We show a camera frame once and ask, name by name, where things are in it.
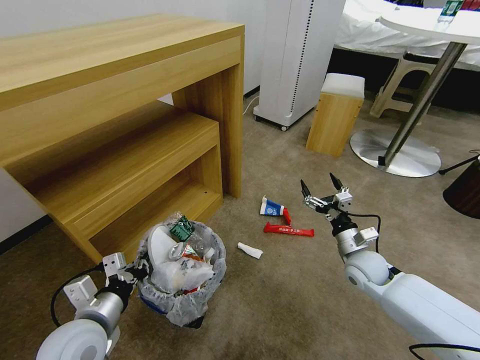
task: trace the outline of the white cushion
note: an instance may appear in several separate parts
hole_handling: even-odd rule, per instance
[[[325,77],[321,92],[364,99],[364,88],[364,77],[330,72]]]

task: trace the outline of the white bedsheet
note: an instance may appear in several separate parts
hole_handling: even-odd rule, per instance
[[[400,57],[405,51],[439,58],[448,42],[393,30],[375,20],[397,5],[384,0],[346,0],[335,44],[350,50],[390,54]],[[425,12],[435,11],[425,8]],[[468,45],[459,62],[480,71],[480,46]]]

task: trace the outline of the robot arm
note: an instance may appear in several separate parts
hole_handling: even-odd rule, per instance
[[[353,199],[349,189],[330,176],[338,190],[335,195],[311,196],[301,181],[302,194],[309,208],[330,221],[348,281],[374,299],[418,341],[447,345],[449,348],[431,346],[441,359],[480,359],[480,313],[421,277],[401,272],[379,253],[369,251],[369,245],[378,239],[377,230],[358,230],[347,212]],[[460,350],[469,347],[475,352]]]
[[[80,277],[63,287],[75,307],[75,318],[52,332],[38,350],[37,360],[103,360],[120,337],[118,322],[135,285],[149,274],[148,263],[126,264],[116,252],[102,260],[105,287],[97,290],[92,278]]]

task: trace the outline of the beige carpet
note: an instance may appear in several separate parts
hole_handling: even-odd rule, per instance
[[[365,101],[355,130],[399,126],[403,114],[390,111],[375,119],[370,106]],[[314,195],[326,196],[333,193],[329,172],[350,187],[352,211],[382,216],[379,247],[391,264],[480,309],[480,221],[455,212],[442,198],[461,170],[404,178],[363,163],[348,145],[340,158],[308,152],[312,116],[281,132],[255,122],[248,110],[242,197],[226,196],[208,222],[225,243],[228,269],[203,326],[175,327],[133,297],[112,360],[412,359],[407,346],[415,340],[344,279],[330,225],[302,204],[300,178]],[[414,131],[439,148],[447,166],[478,149],[479,134],[480,116],[436,107]],[[259,215],[264,194],[288,207],[295,227],[314,228],[315,237],[264,234],[267,220],[280,221]],[[249,257],[237,242],[264,254]],[[49,314],[55,288],[92,264],[54,224],[1,255],[0,264],[0,358],[32,359],[55,328]],[[57,313],[62,323],[74,314],[63,296]]]

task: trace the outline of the white plastic stool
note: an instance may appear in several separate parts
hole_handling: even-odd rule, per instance
[[[413,100],[415,100],[415,97],[424,83],[427,81],[428,77],[425,77],[418,89],[401,87],[399,86],[400,82],[405,75],[415,70],[426,72],[428,73],[428,76],[430,76],[437,62],[438,59],[434,57],[417,56],[407,52],[404,53],[391,71],[385,85],[380,88],[378,94],[376,95],[375,101],[370,108],[370,115],[379,118],[385,109],[409,112],[412,108],[412,103],[408,101],[395,100],[392,98],[393,95],[395,93],[409,95]]]
[[[340,156],[364,102],[365,79],[328,73],[316,106],[306,148]]]

